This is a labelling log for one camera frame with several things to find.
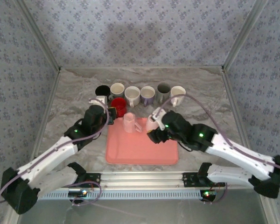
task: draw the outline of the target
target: marble table surface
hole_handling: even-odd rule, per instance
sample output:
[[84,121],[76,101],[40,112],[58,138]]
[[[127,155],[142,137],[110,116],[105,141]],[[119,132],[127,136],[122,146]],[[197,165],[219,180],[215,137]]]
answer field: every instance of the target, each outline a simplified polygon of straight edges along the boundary
[[[226,95],[219,69],[200,68],[109,68],[109,69],[75,69],[61,70],[61,77],[53,100],[49,119],[40,146],[39,154],[50,148],[78,119],[84,116],[89,108],[88,98],[95,97],[95,89],[99,85],[111,86],[115,82],[125,87],[135,85],[139,88],[150,85],[154,88],[158,83],[166,81],[171,86],[181,85],[188,94],[202,102],[212,116],[227,132],[227,136],[240,143],[240,137]],[[128,108],[138,117],[147,117],[159,105],[138,105]],[[179,107],[167,105],[165,109],[174,110],[184,116],[191,124],[204,123],[214,127],[207,114],[195,102],[184,99]],[[85,146],[77,154],[62,162],[61,169],[71,162],[78,162],[89,172],[98,171],[195,171],[202,162],[212,162],[217,165],[232,166],[228,161],[193,151],[191,153],[179,147],[179,161],[172,166],[149,165],[116,165],[105,160],[107,130],[96,141]]]

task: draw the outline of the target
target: cable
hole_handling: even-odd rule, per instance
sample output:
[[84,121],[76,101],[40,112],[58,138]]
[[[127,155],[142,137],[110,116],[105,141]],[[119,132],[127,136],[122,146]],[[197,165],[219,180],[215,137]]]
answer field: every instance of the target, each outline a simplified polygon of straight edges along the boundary
[[87,140],[87,139],[91,139],[93,138],[94,136],[102,133],[102,131],[107,127],[108,125],[108,121],[109,121],[109,113],[108,113],[108,107],[107,105],[103,104],[102,101],[96,99],[96,98],[91,98],[91,100],[96,100],[98,101],[104,108],[105,108],[105,111],[106,111],[106,115],[107,115],[107,120],[106,120],[106,123],[104,124],[104,126],[102,127],[101,130],[97,131],[96,133],[92,134],[92,135],[89,135],[87,137],[83,137],[83,138],[80,138],[80,139],[74,139],[74,140],[70,140],[70,141],[67,141],[59,146],[57,146],[56,148],[54,148],[52,151],[48,152],[46,155],[44,155],[40,160],[36,161],[33,165],[31,165],[29,168],[27,168],[26,170],[24,170],[23,172],[21,172],[20,174],[18,174],[17,176],[15,176],[14,178],[12,178],[10,181],[8,181],[0,190],[0,196],[2,195],[2,193],[5,191],[5,189],[10,185],[12,184],[15,180],[19,179],[21,176],[23,176],[24,174],[26,174],[29,170],[32,170],[35,166],[37,166],[40,162],[42,162],[43,160],[45,160],[48,156],[50,156],[52,153],[58,151],[58,149],[62,148],[63,146],[67,145],[67,144],[70,144],[70,143],[74,143],[76,141],[82,141],[82,140]]
[[213,189],[213,187],[214,187],[215,185],[216,185],[215,183],[214,183],[214,184],[212,184],[212,185],[211,185],[211,187],[210,187],[210,189],[208,189],[207,191],[212,190],[212,189]]
[[[133,214],[133,213],[130,213],[130,212],[126,212],[126,211],[122,211],[122,210],[119,210],[119,209],[116,209],[116,208],[111,208],[111,207],[107,207],[107,206],[104,206],[104,205],[100,205],[100,204],[95,204],[95,202],[101,197],[102,195],[102,187],[99,183],[97,182],[94,182],[94,181],[85,181],[85,182],[80,182],[80,183],[74,183],[74,184],[70,184],[70,185],[66,185],[65,187],[69,188],[69,187],[75,187],[75,186],[79,186],[81,184],[94,184],[94,185],[97,185],[99,187],[99,194],[98,196],[92,200],[91,202],[88,202],[86,199],[84,198],[81,198],[81,197],[75,197],[72,201],[72,206],[77,206],[77,207],[80,207],[80,206],[85,206],[85,205],[88,205],[88,204],[92,204],[92,205],[95,205],[95,206],[98,206],[98,207],[101,207],[101,208],[104,208],[104,209],[110,209],[110,210],[114,210],[114,211],[118,211],[118,212],[121,212],[121,213],[124,213],[124,214],[127,214],[127,215],[130,215],[130,216],[134,216],[134,217],[139,217],[139,218],[143,218],[143,216],[139,216],[139,215],[136,215],[136,214]],[[75,200],[82,200],[84,201],[83,203],[79,203],[79,204],[76,204],[75,203]]]
[[99,188],[99,194],[98,196],[92,200],[91,202],[86,202],[86,203],[80,203],[80,204],[75,204],[75,200],[83,200],[83,201],[86,201],[85,199],[81,198],[81,197],[76,197],[74,198],[74,200],[72,201],[72,205],[73,206],[84,206],[84,205],[88,205],[88,204],[92,204],[92,203],[95,203],[102,195],[102,187],[101,185],[99,185],[99,183],[97,182],[94,182],[94,181],[84,181],[84,182],[80,182],[80,183],[73,183],[73,184],[70,184],[70,185],[66,185],[65,187],[66,188],[69,188],[69,187],[75,187],[75,186],[80,186],[81,184],[94,184],[94,185],[97,185],[98,188]]
[[219,185],[219,189],[218,189],[218,190],[216,190],[216,192],[218,193],[218,192],[220,191],[220,189],[221,189],[221,186]]
[[1,203],[4,203],[4,202],[6,202],[6,200],[2,200],[2,201],[0,201],[0,204],[1,204]]
[[101,136],[101,133],[98,135],[98,137],[96,137],[95,139],[92,139],[92,140],[96,140],[96,139],[98,139],[100,136]]
[[253,159],[253,160],[256,160],[256,161],[258,161],[258,162],[262,162],[262,163],[264,163],[264,164],[268,164],[268,165],[271,165],[271,166],[273,166],[273,167],[276,167],[276,168],[280,169],[280,165],[275,164],[275,163],[272,163],[272,162],[268,162],[268,161],[265,161],[265,160],[262,160],[262,159],[259,159],[259,158],[255,157],[255,156],[252,156],[252,155],[250,155],[250,154],[248,154],[248,153],[246,153],[246,152],[243,152],[242,150],[240,150],[239,148],[237,148],[236,146],[234,146],[234,145],[229,141],[229,139],[227,138],[226,133],[220,128],[220,126],[218,125],[218,123],[217,123],[217,122],[215,121],[215,119],[212,117],[211,113],[203,106],[202,103],[200,103],[197,99],[195,99],[194,97],[192,97],[192,96],[190,96],[190,95],[188,95],[188,94],[178,94],[178,95],[172,96],[172,97],[170,97],[169,99],[167,99],[167,100],[161,105],[159,111],[158,111],[157,114],[156,114],[156,117],[160,114],[161,109],[164,109],[165,105],[166,105],[169,101],[171,101],[171,99],[174,99],[174,98],[176,98],[176,97],[188,97],[188,98],[194,100],[199,106],[201,106],[201,108],[207,113],[207,115],[209,116],[209,118],[211,119],[211,121],[214,123],[214,125],[216,126],[218,132],[222,135],[222,137],[223,137],[223,139],[226,141],[226,143],[227,143],[230,147],[232,147],[233,149],[235,149],[237,152],[241,153],[242,155],[244,155],[244,156],[246,156],[246,157],[248,157],[248,158],[250,158],[250,159]]
[[177,142],[184,150],[187,150],[188,152],[192,152],[192,149],[189,150],[185,146],[183,146],[179,141]]
[[227,183],[225,183],[224,192],[223,192],[222,196],[221,196],[218,200],[216,200],[216,201],[214,201],[214,202],[211,202],[211,201],[209,201],[209,200],[207,200],[207,199],[205,199],[205,198],[204,198],[204,200],[206,200],[207,202],[209,202],[209,204],[216,204],[216,203],[222,201],[222,200],[226,197],[226,195],[227,195],[227,190],[228,190],[228,186],[227,186]]

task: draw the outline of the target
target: wall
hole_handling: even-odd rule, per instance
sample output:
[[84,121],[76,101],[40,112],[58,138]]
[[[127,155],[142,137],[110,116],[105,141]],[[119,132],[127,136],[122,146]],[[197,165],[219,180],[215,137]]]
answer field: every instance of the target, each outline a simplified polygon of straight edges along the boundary
[[254,0],[25,0],[62,67],[221,65]]
[[228,73],[253,150],[280,154],[280,0],[269,1]]
[[13,1],[0,0],[0,184],[28,162],[55,75]]

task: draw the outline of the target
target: mug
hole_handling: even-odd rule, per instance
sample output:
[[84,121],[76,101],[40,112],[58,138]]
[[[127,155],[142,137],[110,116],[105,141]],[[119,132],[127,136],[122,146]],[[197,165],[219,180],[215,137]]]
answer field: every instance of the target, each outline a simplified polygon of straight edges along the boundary
[[126,100],[123,98],[118,97],[112,100],[111,107],[115,107],[117,118],[122,118],[126,114]]
[[128,133],[133,133],[135,131],[142,132],[141,125],[136,121],[136,116],[133,113],[126,113],[123,116],[123,127]]
[[[186,94],[186,90],[184,88],[182,88],[181,86],[172,87],[172,89],[170,91],[170,97],[173,97],[173,96],[179,95],[179,94]],[[173,107],[179,106],[182,103],[183,99],[184,99],[184,96],[171,99],[171,103],[172,103]]]
[[151,130],[157,129],[159,127],[158,122],[153,121],[151,118],[152,115],[149,115],[146,121],[146,130],[149,132]]
[[125,97],[130,105],[130,107],[134,107],[140,102],[140,90],[136,86],[127,87],[125,90]]
[[144,106],[154,103],[155,90],[151,86],[144,86],[140,91],[141,102]]
[[170,97],[171,87],[167,83],[160,83],[157,87],[156,101],[160,104],[164,103]]
[[107,85],[100,85],[98,88],[95,89],[95,95],[97,96],[106,96],[108,99],[110,94],[110,88]]
[[121,83],[114,83],[111,88],[110,99],[115,99],[118,97],[123,98],[125,96],[125,86]]

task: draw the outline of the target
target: red mug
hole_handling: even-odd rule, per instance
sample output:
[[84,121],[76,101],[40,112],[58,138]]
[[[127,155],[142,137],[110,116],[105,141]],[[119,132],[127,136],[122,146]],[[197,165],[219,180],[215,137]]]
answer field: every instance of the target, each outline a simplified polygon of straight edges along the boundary
[[117,118],[122,118],[123,115],[126,114],[126,100],[123,98],[115,98],[114,100],[112,100],[111,102],[111,107],[115,107],[116,108],[116,117]]

